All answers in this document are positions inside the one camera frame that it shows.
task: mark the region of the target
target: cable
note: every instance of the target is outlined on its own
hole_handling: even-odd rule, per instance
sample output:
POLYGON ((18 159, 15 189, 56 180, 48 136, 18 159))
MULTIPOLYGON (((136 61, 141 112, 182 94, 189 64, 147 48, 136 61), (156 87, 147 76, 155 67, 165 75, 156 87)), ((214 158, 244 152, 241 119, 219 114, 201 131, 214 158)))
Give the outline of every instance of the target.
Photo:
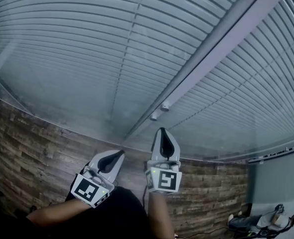
POLYGON ((227 230, 229 230, 228 228, 219 228, 219 229, 215 229, 214 231, 211 231, 211 232, 208 232, 208 233, 196 233, 196 234, 194 234, 194 235, 192 235, 192 236, 189 236, 189 237, 176 237, 176 238, 182 238, 182 239, 185 239, 185 238, 194 237, 194 236, 196 236, 196 235, 200 235, 200 234, 202 234, 202 235, 209 235, 209 234, 211 234, 211 233, 213 233, 213 232, 215 232, 215 231, 217 231, 217 230, 221 230, 221 229, 227 229, 227 230))
POLYGON ((145 209, 145 195, 147 191, 147 185, 145 186, 144 193, 143 193, 143 208, 145 209))

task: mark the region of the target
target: white beam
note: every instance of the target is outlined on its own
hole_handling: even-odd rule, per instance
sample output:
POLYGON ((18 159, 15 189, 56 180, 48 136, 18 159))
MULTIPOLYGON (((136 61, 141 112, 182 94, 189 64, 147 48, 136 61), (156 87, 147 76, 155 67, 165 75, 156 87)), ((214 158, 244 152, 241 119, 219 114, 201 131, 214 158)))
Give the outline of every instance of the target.
POLYGON ((189 73, 180 84, 166 97, 163 94, 163 100, 154 109, 148 110, 136 125, 131 129, 123 144, 136 136, 152 121, 150 115, 159 117, 164 112, 160 109, 161 104, 166 103, 172 106, 183 95, 185 95, 195 84, 197 84, 210 70, 212 70, 222 59, 224 59, 246 36, 255 29, 255 27, 268 15, 268 13, 278 4, 280 0, 255 0, 250 8, 242 15, 242 17, 230 28, 225 36, 217 42, 207 55, 193 57, 193 60, 199 61, 199 64, 189 73))

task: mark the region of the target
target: brick-patterned wall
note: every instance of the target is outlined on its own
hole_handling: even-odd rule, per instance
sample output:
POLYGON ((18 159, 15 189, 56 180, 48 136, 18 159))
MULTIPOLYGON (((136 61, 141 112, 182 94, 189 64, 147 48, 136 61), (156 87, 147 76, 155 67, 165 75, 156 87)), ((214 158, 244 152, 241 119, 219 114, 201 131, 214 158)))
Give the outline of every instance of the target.
MULTIPOLYGON (((119 146, 52 125, 0 101, 0 190, 2 206, 47 206, 64 201, 75 173, 94 154, 119 146)), ((142 199, 146 185, 144 162, 150 153, 125 149, 126 158, 117 178, 120 186, 142 199)), ((237 213, 247 192, 247 166, 183 160, 179 194, 168 197, 176 232, 190 236, 225 227, 237 213)), ((231 238, 225 230, 196 238, 231 238)))

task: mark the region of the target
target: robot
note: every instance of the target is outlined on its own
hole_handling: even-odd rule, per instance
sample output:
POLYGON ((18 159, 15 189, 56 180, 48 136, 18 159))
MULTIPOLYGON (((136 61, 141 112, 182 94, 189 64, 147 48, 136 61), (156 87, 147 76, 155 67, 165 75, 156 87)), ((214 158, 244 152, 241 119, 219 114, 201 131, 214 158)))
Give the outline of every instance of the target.
MULTIPOLYGON (((178 192, 182 173, 180 148, 173 136, 163 127, 155 135, 151 160, 147 162, 147 188, 149 192, 170 194, 178 192)), ((105 201, 115 186, 125 158, 123 150, 108 150, 99 153, 78 174, 71 193, 86 204, 96 208, 105 201)))

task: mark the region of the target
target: corrugated ceiling panel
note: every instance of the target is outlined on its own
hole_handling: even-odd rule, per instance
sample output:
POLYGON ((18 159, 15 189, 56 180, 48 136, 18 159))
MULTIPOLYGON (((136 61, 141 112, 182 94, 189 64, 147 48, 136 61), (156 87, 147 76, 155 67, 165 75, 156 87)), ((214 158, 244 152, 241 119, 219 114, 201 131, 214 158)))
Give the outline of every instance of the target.
POLYGON ((131 146, 147 149, 160 126, 190 156, 223 156, 294 136, 294 0, 281 0, 225 59, 146 128, 131 146))
POLYGON ((236 0, 0 0, 0 78, 37 116, 120 142, 236 0))

